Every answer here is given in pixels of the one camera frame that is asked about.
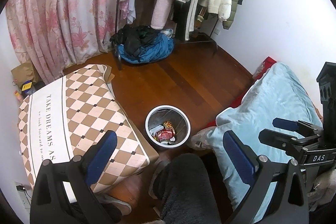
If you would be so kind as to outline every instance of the brown paper bag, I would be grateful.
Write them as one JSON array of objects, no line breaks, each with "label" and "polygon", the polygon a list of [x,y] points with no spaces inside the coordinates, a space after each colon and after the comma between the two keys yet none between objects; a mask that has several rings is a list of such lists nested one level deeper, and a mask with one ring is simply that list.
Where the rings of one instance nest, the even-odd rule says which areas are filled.
[{"label": "brown paper bag", "polygon": [[11,72],[14,82],[17,84],[19,89],[22,88],[24,82],[32,81],[37,83],[41,80],[40,75],[37,73],[37,70],[35,69],[31,60],[27,60],[25,63],[22,63],[21,65],[12,69]]}]

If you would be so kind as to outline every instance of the black robotic device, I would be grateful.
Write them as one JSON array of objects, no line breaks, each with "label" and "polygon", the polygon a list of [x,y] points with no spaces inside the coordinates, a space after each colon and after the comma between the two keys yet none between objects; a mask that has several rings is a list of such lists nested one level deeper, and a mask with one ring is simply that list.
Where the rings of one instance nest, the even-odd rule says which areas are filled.
[{"label": "black robotic device", "polygon": [[[245,197],[226,221],[227,224],[250,224],[264,200],[271,182],[277,182],[268,209],[259,224],[309,223],[306,193],[317,175],[334,167],[336,157],[336,64],[326,62],[317,78],[323,105],[323,128],[303,121],[276,118],[273,126],[297,132],[304,138],[264,129],[261,143],[286,151],[294,159],[288,163],[271,162],[257,156],[233,131],[223,136],[223,146],[242,181],[250,185]],[[84,156],[74,156],[65,163],[43,161],[31,200],[31,223],[79,223],[72,214],[63,186],[71,183],[88,223],[113,223],[95,198],[90,185],[96,183],[117,144],[113,131],[89,148]],[[301,170],[306,169],[304,181]]]}]

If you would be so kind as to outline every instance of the bed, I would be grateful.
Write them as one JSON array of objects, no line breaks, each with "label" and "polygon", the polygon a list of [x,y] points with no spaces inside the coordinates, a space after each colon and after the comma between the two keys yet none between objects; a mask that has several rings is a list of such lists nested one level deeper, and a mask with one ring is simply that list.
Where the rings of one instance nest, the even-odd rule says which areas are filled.
[{"label": "bed", "polygon": [[[228,157],[222,143],[223,134],[227,130],[233,130],[257,155],[266,155],[272,161],[287,163],[291,157],[284,151],[263,145],[258,140],[259,132],[265,128],[301,137],[298,133],[274,128],[272,121],[276,117],[322,126],[305,89],[293,71],[283,63],[272,65],[248,90],[239,106],[221,112],[216,117],[216,126],[203,129],[191,139],[194,148],[210,148],[214,151],[234,210],[245,196],[249,185],[242,182]],[[275,183],[272,183],[254,222],[263,218],[274,189]]]},{"label": "bed", "polygon": [[[19,110],[21,154],[31,187],[45,159],[53,163],[83,155],[107,130],[118,145],[93,192],[108,189],[158,159],[157,152],[117,102],[111,68],[87,65],[24,99]],[[64,182],[70,202],[75,196]]]}]

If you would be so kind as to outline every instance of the wooden floor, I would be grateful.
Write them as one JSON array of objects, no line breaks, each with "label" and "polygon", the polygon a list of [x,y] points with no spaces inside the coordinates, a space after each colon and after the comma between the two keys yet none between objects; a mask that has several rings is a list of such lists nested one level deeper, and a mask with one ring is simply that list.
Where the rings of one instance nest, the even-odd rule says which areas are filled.
[{"label": "wooden floor", "polygon": [[[249,72],[223,49],[219,48],[214,53],[211,43],[177,45],[165,60],[144,65],[124,62],[121,71],[117,69],[112,53],[105,53],[89,59],[85,64],[69,67],[64,73],[68,74],[87,64],[112,67],[115,96],[142,132],[146,116],[154,107],[173,105],[187,115],[193,135],[213,121],[252,83]],[[189,152],[189,148],[182,147],[161,151],[159,155],[161,159],[173,158],[186,152]],[[147,194],[152,172],[153,167],[149,166],[140,175],[128,177],[109,191],[111,196],[132,205],[132,213],[123,219],[125,223],[143,223],[157,218],[152,208],[158,204]],[[219,183],[217,179],[213,187],[221,187]],[[225,211],[221,212],[224,220],[230,215],[231,208],[221,210]]]}]

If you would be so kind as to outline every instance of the trash can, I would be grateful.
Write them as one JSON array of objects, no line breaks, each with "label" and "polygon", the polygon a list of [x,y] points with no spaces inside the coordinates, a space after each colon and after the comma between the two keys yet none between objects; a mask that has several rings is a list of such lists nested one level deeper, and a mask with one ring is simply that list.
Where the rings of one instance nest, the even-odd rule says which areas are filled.
[{"label": "trash can", "polygon": [[[156,141],[150,134],[150,130],[164,122],[170,121],[175,130],[174,144],[162,144]],[[149,139],[155,145],[164,148],[176,148],[183,145],[190,135],[190,122],[187,116],[178,108],[168,105],[157,106],[147,115],[145,128]]]}]

